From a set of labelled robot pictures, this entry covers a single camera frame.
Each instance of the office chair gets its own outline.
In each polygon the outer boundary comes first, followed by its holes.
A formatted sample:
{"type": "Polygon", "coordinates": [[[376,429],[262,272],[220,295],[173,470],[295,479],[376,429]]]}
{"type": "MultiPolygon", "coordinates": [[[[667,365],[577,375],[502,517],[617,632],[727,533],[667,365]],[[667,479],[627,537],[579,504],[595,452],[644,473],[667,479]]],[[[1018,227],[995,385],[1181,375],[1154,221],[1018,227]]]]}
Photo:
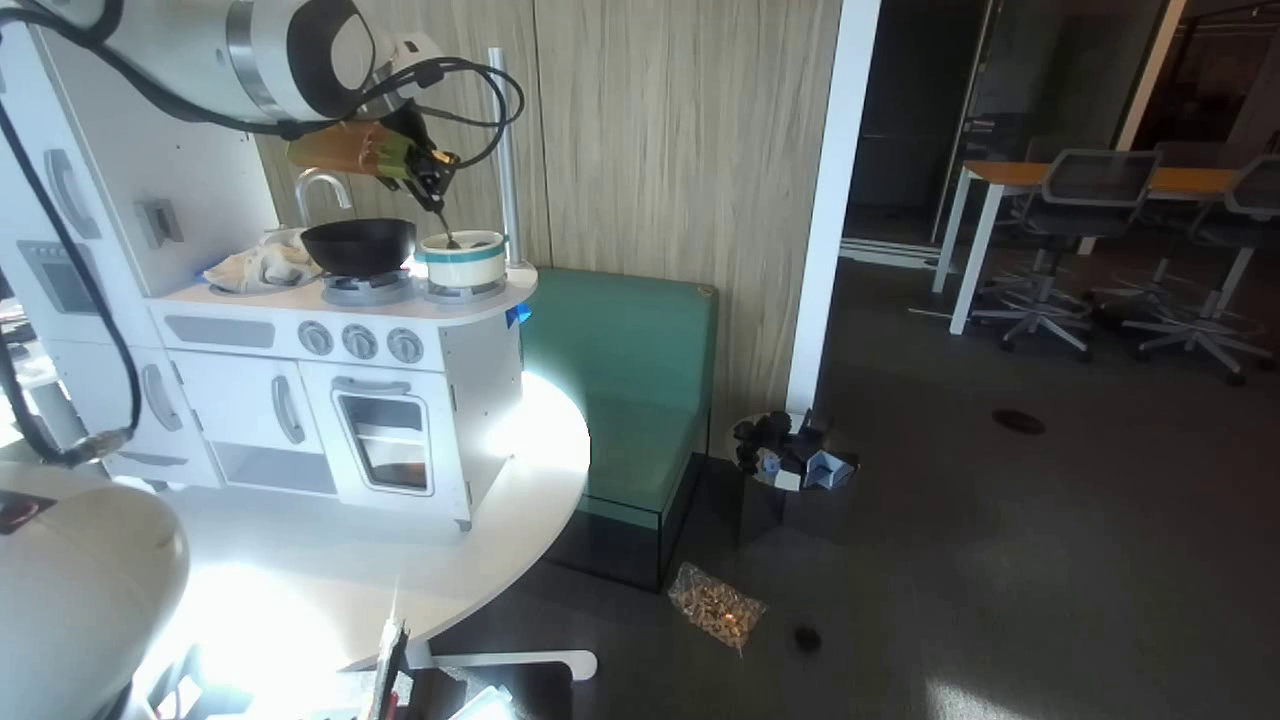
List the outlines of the office chair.
{"type": "Polygon", "coordinates": [[[1150,357],[1154,348],[1202,353],[1226,367],[1231,385],[1241,385],[1245,367],[1234,357],[1272,362],[1268,348],[1245,344],[1245,334],[1226,325],[1226,308],[1253,257],[1259,248],[1280,248],[1280,155],[1253,159],[1231,191],[1198,214],[1193,242],[1234,254],[1225,285],[1211,290],[1189,321],[1158,314],[1154,321],[1125,321],[1125,328],[1149,334],[1149,341],[1135,344],[1138,357],[1150,357]]]}
{"type": "MultiPolygon", "coordinates": [[[[1158,141],[1154,145],[1163,167],[1231,167],[1226,145],[1202,145],[1202,141],[1158,141]]],[[[1181,306],[1189,291],[1198,290],[1189,275],[1170,272],[1170,257],[1182,244],[1189,227],[1196,225],[1198,209],[1182,200],[1149,200],[1135,215],[1138,227],[1150,227],[1158,237],[1170,237],[1144,275],[1118,275],[1113,290],[1089,291],[1096,301],[1096,314],[1125,321],[1125,317],[1166,317],[1170,306],[1181,306]]]]}
{"type": "Polygon", "coordinates": [[[999,308],[975,308],[971,321],[1011,325],[999,348],[1049,328],[1089,357],[1089,344],[1076,337],[1089,328],[1089,314],[1072,291],[1055,290],[1055,268],[1076,254],[1081,237],[1125,237],[1149,196],[1150,171],[1154,153],[1058,153],[1044,190],[1016,221],[1016,227],[1040,244],[1030,275],[1018,290],[999,290],[999,308]]]}

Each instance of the cable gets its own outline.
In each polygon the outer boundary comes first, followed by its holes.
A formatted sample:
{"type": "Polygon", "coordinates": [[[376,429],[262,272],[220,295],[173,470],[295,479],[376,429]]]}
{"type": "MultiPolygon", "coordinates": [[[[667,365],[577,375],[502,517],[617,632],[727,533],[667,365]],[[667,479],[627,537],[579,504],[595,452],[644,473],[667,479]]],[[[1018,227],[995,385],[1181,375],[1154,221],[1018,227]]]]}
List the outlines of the cable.
{"type": "MultiPolygon", "coordinates": [[[[211,108],[200,108],[175,94],[168,94],[163,84],[157,84],[153,77],[134,73],[117,50],[103,44],[103,28],[120,23],[120,0],[108,0],[103,16],[84,31],[51,13],[45,13],[38,6],[29,6],[29,8],[0,8],[0,23],[36,23],[36,28],[46,28],[56,35],[62,35],[68,44],[98,58],[108,68],[117,68],[148,103],[157,103],[158,113],[175,118],[175,120],[194,120],[194,124],[220,124],[220,129],[231,129],[231,133],[251,133],[251,138],[285,138],[285,141],[295,141],[305,133],[317,133],[317,129],[329,129],[335,120],[281,120],[281,124],[251,124],[251,120],[240,120],[240,118],[225,118],[225,113],[211,113],[211,108]]],[[[406,65],[401,68],[396,77],[372,84],[366,94],[360,94],[351,99],[347,113],[340,113],[340,120],[354,118],[365,103],[403,89],[403,84],[436,84],[445,80],[446,73],[477,73],[483,77],[483,84],[500,96],[500,108],[502,108],[502,94],[496,80],[502,80],[514,96],[514,113],[512,118],[500,118],[500,120],[467,120],[467,118],[455,118],[455,113],[438,113],[438,108],[423,108],[423,118],[438,118],[438,120],[455,120],[455,124],[477,124],[477,129],[496,129],[496,138],[514,124],[514,118],[524,113],[524,89],[514,84],[514,77],[500,73],[500,68],[489,68],[489,65],[472,65],[462,58],[433,58],[433,61],[418,61],[418,65],[406,65]]]]}
{"type": "Polygon", "coordinates": [[[13,407],[13,419],[17,429],[22,433],[22,442],[31,443],[31,452],[45,461],[45,465],[56,465],[59,452],[51,447],[51,442],[45,436],[45,429],[36,425],[31,407],[29,407],[29,396],[22,396],[22,385],[17,382],[17,362],[7,353],[7,334],[0,334],[0,385],[5,385],[5,396],[7,396],[7,407],[13,407]]]}
{"type": "Polygon", "coordinates": [[[62,461],[62,465],[98,461],[103,452],[113,452],[117,443],[123,443],[123,442],[134,433],[134,425],[141,425],[145,403],[141,403],[134,365],[132,365],[132,353],[128,353],[128,344],[123,344],[123,337],[120,337],[120,328],[117,328],[117,317],[113,317],[113,308],[108,308],[108,301],[103,301],[103,291],[98,291],[96,275],[87,272],[87,263],[84,263],[84,257],[79,257],[79,248],[77,248],[77,242],[71,242],[71,234],[68,234],[62,215],[56,214],[56,204],[51,204],[51,196],[46,196],[46,190],[45,190],[45,179],[38,179],[38,171],[36,171],[36,163],[31,163],[31,155],[29,155],[29,150],[22,150],[22,141],[17,138],[17,129],[13,129],[13,120],[7,120],[7,108],[5,108],[5,103],[0,103],[0,133],[5,133],[7,150],[13,150],[17,167],[22,171],[29,190],[36,191],[36,200],[38,200],[38,209],[45,209],[45,215],[46,215],[46,225],[51,225],[56,242],[62,244],[62,254],[68,254],[68,262],[71,262],[77,275],[84,279],[84,291],[87,291],[87,301],[93,301],[96,317],[103,321],[103,328],[108,328],[108,337],[113,337],[113,344],[117,344],[117,353],[120,353],[120,362],[123,362],[123,382],[128,382],[128,425],[123,425],[123,429],[117,429],[117,433],[84,436],[77,447],[56,452],[56,461],[62,461]]]}

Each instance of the wooden wall panel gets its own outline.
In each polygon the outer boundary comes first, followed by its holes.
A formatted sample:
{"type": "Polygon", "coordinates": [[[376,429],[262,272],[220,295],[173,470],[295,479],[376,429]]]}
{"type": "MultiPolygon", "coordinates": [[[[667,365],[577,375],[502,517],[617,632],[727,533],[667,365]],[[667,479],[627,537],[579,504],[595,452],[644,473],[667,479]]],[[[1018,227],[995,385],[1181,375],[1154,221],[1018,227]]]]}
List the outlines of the wooden wall panel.
{"type": "Polygon", "coordinates": [[[721,290],[714,447],[784,399],[838,0],[537,0],[546,263],[721,290]]]}
{"type": "MultiPolygon", "coordinates": [[[[527,0],[360,0],[376,31],[406,35],[427,31],[438,51],[483,61],[483,50],[502,50],[502,68],[524,84],[527,113],[512,129],[512,167],[514,167],[514,214],[520,214],[520,237],[524,254],[530,262],[546,257],[546,196],[542,196],[542,145],[541,145],[541,89],[537,89],[537,50],[530,50],[530,6],[527,0]]],[[[489,94],[472,77],[445,80],[427,94],[418,94],[423,103],[467,113],[467,118],[492,118],[489,94]]],[[[427,120],[427,133],[438,150],[453,150],[460,155],[472,155],[489,133],[427,120]]],[[[285,221],[295,221],[290,214],[290,178],[295,167],[285,155],[281,141],[262,141],[262,167],[270,178],[277,209],[285,221]]],[[[417,221],[418,234],[438,234],[433,215],[423,215],[411,196],[382,191],[376,179],[347,178],[351,200],[360,215],[403,215],[417,221]]],[[[500,200],[496,200],[496,167],[492,159],[460,171],[453,179],[445,215],[453,227],[500,227],[500,200]]]]}

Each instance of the desk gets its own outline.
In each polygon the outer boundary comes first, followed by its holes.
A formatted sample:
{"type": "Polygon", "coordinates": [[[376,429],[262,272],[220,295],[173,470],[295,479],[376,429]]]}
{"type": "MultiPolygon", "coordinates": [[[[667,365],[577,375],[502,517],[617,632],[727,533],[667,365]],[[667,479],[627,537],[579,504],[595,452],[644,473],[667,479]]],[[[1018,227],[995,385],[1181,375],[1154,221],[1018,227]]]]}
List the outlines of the desk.
{"type": "MultiPolygon", "coordinates": [[[[943,225],[943,244],[937,254],[937,268],[930,268],[937,295],[949,290],[949,268],[956,257],[956,237],[961,237],[971,179],[989,183],[989,191],[983,191],[983,209],[980,209],[971,248],[962,262],[962,275],[961,275],[961,291],[956,291],[956,308],[951,308],[951,325],[949,325],[951,337],[962,337],[962,325],[971,314],[971,291],[983,272],[1005,196],[1036,191],[1049,179],[1049,163],[969,159],[961,167],[949,225],[943,225]]],[[[1149,196],[1150,200],[1217,200],[1231,190],[1231,179],[1234,179],[1234,167],[1154,167],[1149,196]]]]}
{"type": "Polygon", "coordinates": [[[551,548],[588,479],[588,425],[560,387],[524,375],[514,429],[472,533],[311,495],[173,494],[191,576],[141,687],[191,644],[240,687],[308,687],[372,661],[389,617],[427,642],[480,612],[551,548]]]}

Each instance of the chair leg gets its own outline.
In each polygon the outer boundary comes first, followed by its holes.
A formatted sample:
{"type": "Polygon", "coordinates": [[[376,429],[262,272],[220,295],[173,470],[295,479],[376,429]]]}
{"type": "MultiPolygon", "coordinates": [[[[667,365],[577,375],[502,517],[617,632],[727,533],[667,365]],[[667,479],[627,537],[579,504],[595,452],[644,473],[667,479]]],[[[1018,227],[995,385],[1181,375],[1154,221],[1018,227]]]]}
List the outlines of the chair leg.
{"type": "Polygon", "coordinates": [[[1245,353],[1245,357],[1259,357],[1259,362],[1272,362],[1268,348],[1257,348],[1257,344],[1241,344],[1241,341],[1226,341],[1226,337],[1217,337],[1217,344],[1231,348],[1231,353],[1245,353]]]}
{"type": "Polygon", "coordinates": [[[1018,308],[1005,308],[1005,314],[969,314],[971,321],[1018,321],[1023,314],[1018,308]]]}
{"type": "Polygon", "coordinates": [[[1011,344],[1011,341],[1023,337],[1023,334],[1030,334],[1030,321],[1029,321],[1029,317],[1016,321],[1016,325],[999,337],[999,344],[1011,344]]]}
{"type": "Polygon", "coordinates": [[[1055,321],[1044,321],[1044,328],[1049,328],[1052,337],[1058,337],[1062,344],[1072,344],[1076,353],[1089,353],[1089,344],[1085,344],[1081,337],[1072,337],[1069,328],[1058,328],[1055,321]]]}
{"type": "Polygon", "coordinates": [[[1085,295],[1076,295],[1076,291],[1052,290],[1049,295],[1069,306],[1069,308],[1085,308],[1085,295]]]}
{"type": "Polygon", "coordinates": [[[1062,325],[1062,328],[1072,328],[1072,334],[1089,334],[1089,328],[1092,328],[1089,317],[1062,314],[1062,308],[1052,308],[1049,321],[1055,321],[1055,325],[1062,325]]]}
{"type": "Polygon", "coordinates": [[[1154,348],[1174,348],[1174,344],[1193,344],[1193,341],[1189,337],[1154,337],[1154,341],[1135,344],[1135,353],[1154,353],[1154,348]]]}
{"type": "Polygon", "coordinates": [[[1225,353],[1217,341],[1196,337],[1196,348],[1202,348],[1217,365],[1225,365],[1231,375],[1241,375],[1245,367],[1234,365],[1231,353],[1225,353]]]}
{"type": "Polygon", "coordinates": [[[1118,328],[1135,328],[1135,334],[1189,334],[1189,325],[1181,321],[1125,321],[1118,328]]]}

